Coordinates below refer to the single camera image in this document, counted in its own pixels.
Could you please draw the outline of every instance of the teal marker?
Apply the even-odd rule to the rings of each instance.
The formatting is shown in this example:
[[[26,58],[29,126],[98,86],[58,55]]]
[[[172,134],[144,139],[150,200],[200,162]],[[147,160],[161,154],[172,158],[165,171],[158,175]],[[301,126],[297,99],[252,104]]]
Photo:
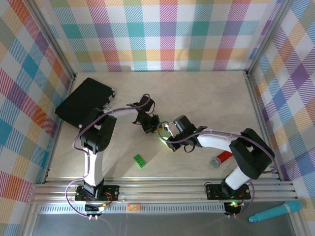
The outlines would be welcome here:
[[[249,218],[249,221],[259,222],[259,221],[274,218],[279,215],[284,215],[290,212],[296,212],[296,211],[299,211],[300,209],[302,209],[302,203],[299,200],[286,202],[285,204],[281,206],[277,206],[269,210],[256,213],[255,215]]]

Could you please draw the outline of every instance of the small orange label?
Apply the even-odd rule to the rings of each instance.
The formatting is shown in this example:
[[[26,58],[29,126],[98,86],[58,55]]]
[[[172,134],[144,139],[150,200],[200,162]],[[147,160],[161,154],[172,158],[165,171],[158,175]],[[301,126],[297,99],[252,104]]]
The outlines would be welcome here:
[[[128,204],[127,211],[140,211],[140,204]]]

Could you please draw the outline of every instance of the plaid wallpaper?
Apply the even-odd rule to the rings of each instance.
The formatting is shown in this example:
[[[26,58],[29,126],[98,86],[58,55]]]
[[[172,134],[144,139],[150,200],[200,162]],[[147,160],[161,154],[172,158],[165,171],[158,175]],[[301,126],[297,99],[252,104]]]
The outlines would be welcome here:
[[[22,0],[0,1],[0,236],[17,235],[41,181],[70,79]]]
[[[294,2],[253,81],[284,177],[315,235],[314,0]]]
[[[244,70],[281,3],[36,1],[78,72]]]

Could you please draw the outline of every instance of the green lego brick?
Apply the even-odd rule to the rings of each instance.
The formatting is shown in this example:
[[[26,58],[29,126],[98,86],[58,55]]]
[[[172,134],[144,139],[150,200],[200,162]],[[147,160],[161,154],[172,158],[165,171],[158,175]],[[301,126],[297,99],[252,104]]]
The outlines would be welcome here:
[[[145,160],[143,160],[142,156],[140,156],[140,154],[136,155],[134,157],[134,160],[138,163],[140,168],[144,167],[147,164]]]

